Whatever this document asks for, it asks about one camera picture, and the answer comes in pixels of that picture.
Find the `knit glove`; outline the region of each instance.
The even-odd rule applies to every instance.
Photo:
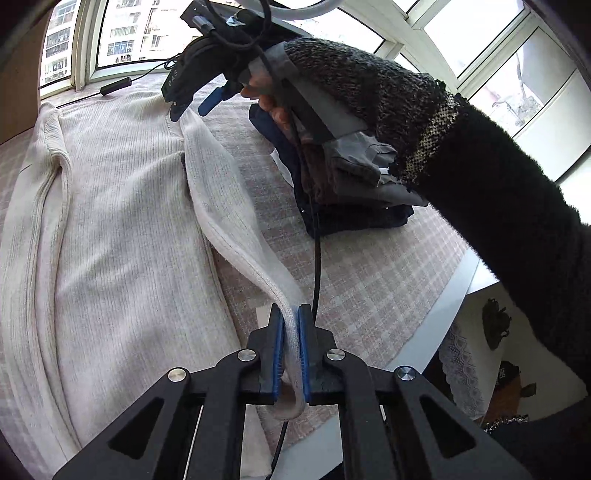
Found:
[[[299,38],[284,48],[303,77],[345,104],[379,141],[398,151],[390,173],[416,185],[465,100],[446,92],[443,82],[426,73],[413,73],[341,43]],[[260,102],[270,109],[268,99]],[[281,112],[272,115],[281,122]]]

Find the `bed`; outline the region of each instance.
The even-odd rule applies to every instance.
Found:
[[[127,95],[130,90],[156,92],[163,79],[161,74],[151,74],[114,95]],[[196,94],[191,108],[196,109],[220,82],[216,79]],[[59,105],[98,88],[100,84],[80,93],[65,92],[51,101]],[[272,146],[248,121],[250,104],[238,97],[224,102],[205,118],[205,123],[239,163],[265,240],[311,298],[313,242],[305,232],[291,187],[269,155]],[[25,132],[0,147],[0,225],[24,167],[22,158],[30,135],[30,131]],[[248,333],[257,328],[257,308],[267,305],[269,299],[215,250],[212,254],[238,338],[244,345]],[[415,208],[403,228],[328,236],[323,239],[322,254],[319,326],[332,330],[340,347],[369,365],[393,369],[410,364],[420,371],[446,335],[478,263],[461,237],[432,207]],[[0,401],[4,406],[0,429],[33,477],[47,478],[43,460],[17,415],[10,391],[0,345]],[[281,423],[264,408],[258,413],[267,442],[274,448]],[[341,461],[335,414],[334,407],[315,407],[290,423],[277,478],[320,478]],[[318,445],[328,445],[328,451],[319,455]]]

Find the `blue gripper pad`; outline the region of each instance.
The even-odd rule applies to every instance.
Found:
[[[273,397],[275,401],[279,398],[279,390],[281,388],[281,376],[283,375],[283,336],[284,336],[283,315],[279,311],[279,318],[277,322],[277,332],[275,334],[275,343],[273,350]]]
[[[301,376],[303,381],[304,399],[306,402],[311,400],[311,389],[310,389],[310,358],[308,352],[307,343],[307,331],[311,325],[310,305],[302,305],[297,310],[297,326],[298,336],[300,338],[300,363],[301,363]]]

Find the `fabric fold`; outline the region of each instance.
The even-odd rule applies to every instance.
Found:
[[[214,248],[277,303],[285,323],[284,363],[290,395],[272,407],[275,417],[292,419],[306,406],[295,313],[306,300],[298,284],[262,237],[254,206],[234,159],[190,109],[180,119],[186,139],[186,169],[195,214]],[[190,159],[206,158],[207,161]]]

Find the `gray cloth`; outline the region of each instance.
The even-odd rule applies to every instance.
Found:
[[[354,198],[364,205],[427,206],[428,201],[388,174],[397,152],[363,132],[349,134],[323,144],[326,173],[339,197]]]

